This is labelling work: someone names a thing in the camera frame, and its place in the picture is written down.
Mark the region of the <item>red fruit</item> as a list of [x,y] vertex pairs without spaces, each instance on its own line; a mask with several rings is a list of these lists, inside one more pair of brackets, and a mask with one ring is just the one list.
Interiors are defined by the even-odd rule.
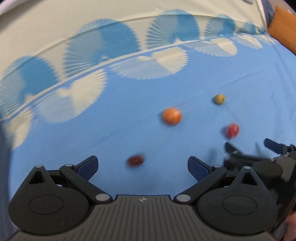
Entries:
[[226,128],[226,137],[234,138],[239,134],[240,127],[235,123],[230,123]]

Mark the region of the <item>orange tangerine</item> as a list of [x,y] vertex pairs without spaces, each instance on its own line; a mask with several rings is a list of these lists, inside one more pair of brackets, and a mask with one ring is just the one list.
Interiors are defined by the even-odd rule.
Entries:
[[162,112],[162,120],[168,125],[177,125],[182,120],[182,112],[178,108],[167,108]]

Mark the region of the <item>blue fan-pattern sofa cover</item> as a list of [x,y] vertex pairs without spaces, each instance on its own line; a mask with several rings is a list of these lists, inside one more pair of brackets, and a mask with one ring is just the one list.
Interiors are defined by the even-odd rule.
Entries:
[[274,240],[255,171],[224,183],[224,144],[272,159],[266,138],[295,145],[295,54],[261,1],[1,3],[1,240]]

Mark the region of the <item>orange cushion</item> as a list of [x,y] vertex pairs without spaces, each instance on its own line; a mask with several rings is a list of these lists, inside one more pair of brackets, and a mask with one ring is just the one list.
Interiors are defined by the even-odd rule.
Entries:
[[296,54],[296,16],[293,13],[275,6],[268,33],[289,51]]

